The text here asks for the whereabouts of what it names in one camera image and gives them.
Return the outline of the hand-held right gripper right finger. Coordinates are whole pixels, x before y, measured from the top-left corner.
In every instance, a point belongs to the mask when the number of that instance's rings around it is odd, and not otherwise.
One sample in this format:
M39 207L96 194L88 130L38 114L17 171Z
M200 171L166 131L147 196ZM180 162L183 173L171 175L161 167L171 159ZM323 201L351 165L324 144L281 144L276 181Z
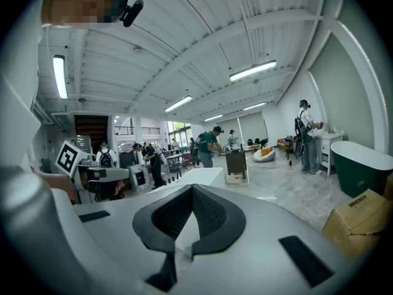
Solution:
M225 251L246 227L246 216L238 205L199 184L192 186L192 212L200 235L192 245L194 256Z

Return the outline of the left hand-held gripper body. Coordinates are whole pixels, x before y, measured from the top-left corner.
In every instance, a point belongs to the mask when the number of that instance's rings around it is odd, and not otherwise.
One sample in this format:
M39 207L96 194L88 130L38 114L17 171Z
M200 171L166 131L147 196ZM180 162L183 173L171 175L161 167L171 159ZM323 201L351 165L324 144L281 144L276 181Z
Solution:
M55 161L57 168L70 177L80 203L109 200L118 182L130 178L128 169L99 167L94 159L95 155L64 141Z

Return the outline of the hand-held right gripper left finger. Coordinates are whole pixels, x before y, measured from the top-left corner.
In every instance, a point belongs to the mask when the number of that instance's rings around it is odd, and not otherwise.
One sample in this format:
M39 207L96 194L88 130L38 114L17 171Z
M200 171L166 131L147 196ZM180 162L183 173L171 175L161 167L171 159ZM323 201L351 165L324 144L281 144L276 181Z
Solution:
M138 210L132 226L143 244L165 253L161 269L146 282L164 292L176 283L175 241L192 213L193 191L186 185L176 192Z

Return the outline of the person's left forearm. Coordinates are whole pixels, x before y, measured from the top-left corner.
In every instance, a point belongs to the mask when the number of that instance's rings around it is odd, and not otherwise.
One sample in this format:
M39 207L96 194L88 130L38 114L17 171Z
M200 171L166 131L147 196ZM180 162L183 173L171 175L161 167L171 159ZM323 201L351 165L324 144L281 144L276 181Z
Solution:
M68 175L43 173L31 167L33 173L40 176L51 188L65 191L73 205L77 203L77 195L74 185Z

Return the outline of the green and white bathtub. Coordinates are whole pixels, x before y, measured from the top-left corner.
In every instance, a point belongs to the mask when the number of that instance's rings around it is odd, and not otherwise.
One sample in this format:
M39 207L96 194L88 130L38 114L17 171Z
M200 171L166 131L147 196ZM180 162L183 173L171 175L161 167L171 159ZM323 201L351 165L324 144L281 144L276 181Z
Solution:
M367 189L383 195L387 177L393 172L393 157L351 141L330 147L341 190L355 198Z

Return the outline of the silver ribbed suitcase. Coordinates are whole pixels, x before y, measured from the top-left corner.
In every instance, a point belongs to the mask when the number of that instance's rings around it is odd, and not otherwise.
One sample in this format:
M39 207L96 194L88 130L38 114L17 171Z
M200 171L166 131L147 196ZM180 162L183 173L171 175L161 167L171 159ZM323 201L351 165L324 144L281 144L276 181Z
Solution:
M75 146L81 151L91 154L91 138L88 135L77 135L75 138Z

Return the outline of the brown staircase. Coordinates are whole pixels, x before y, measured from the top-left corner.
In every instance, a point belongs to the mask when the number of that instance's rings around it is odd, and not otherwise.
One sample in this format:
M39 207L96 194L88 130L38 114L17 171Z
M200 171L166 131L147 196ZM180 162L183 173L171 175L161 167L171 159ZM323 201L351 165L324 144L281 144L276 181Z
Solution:
M75 115L76 135L88 136L96 154L102 142L107 142L108 116Z

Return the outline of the white box with red item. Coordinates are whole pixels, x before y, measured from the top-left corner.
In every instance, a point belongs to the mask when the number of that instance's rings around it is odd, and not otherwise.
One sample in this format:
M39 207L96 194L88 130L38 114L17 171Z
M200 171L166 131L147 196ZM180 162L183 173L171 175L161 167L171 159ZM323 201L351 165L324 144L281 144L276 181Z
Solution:
M244 184L247 182L247 178L244 178L242 173L231 173L225 175L225 182L227 184Z

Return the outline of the ceiling air conditioner vent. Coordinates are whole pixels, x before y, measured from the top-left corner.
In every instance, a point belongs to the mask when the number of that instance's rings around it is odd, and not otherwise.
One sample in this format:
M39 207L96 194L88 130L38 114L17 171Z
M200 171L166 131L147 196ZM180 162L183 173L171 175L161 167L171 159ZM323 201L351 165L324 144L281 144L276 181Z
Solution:
M47 114L47 112L43 109L43 107L39 104L38 101L35 101L33 104L33 114L41 122L41 124L44 125L54 124L52 118Z

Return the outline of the brown cabinet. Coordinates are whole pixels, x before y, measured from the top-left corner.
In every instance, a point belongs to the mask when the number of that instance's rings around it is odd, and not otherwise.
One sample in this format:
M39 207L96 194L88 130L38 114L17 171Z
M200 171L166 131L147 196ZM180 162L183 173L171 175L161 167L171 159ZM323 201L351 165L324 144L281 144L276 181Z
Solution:
M243 151L226 153L225 159L229 175L241 175L242 179L246 179L247 165Z

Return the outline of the white round chair orange cushion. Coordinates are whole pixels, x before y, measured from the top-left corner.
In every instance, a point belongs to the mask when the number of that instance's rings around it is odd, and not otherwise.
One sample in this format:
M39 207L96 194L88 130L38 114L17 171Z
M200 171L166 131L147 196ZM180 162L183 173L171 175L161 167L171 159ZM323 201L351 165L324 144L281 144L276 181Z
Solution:
M271 162L275 156L276 152L273 147L265 147L255 151L253 159L255 162Z

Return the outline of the orange sofa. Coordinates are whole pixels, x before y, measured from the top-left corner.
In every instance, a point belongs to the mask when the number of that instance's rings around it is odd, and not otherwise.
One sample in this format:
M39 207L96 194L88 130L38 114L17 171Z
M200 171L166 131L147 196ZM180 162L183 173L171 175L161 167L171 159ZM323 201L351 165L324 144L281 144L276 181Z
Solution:
M287 140L285 138L277 140L277 147L285 151L293 152L294 146L295 145L292 140Z

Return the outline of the grey roller blind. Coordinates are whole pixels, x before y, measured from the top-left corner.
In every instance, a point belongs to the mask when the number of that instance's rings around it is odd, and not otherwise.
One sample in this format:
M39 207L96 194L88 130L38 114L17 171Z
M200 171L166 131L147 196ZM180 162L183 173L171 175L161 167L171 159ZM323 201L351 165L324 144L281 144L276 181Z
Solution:
M331 35L310 72L321 95L329 128L344 140L374 148L373 119L363 82L339 40Z
M248 140L255 141L256 139L259 139L261 141L268 139L267 128L262 111L241 116L239 118L239 127L245 143Z

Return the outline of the white vanity cabinet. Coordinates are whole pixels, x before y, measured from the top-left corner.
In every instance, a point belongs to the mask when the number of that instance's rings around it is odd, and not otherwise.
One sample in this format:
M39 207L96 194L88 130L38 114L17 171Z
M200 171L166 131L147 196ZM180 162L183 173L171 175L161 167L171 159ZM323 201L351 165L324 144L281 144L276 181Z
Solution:
M331 145L334 142L342 141L343 136L344 133L323 133L316 137L317 165L319 168L326 169L327 176L330 176L334 166Z

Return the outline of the large cardboard box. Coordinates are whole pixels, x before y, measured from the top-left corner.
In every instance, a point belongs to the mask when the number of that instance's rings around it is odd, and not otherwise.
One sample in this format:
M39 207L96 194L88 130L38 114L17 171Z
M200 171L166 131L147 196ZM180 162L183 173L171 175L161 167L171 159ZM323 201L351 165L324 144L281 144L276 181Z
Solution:
M349 258L371 251L393 215L393 200L367 189L348 204L332 210L322 234Z

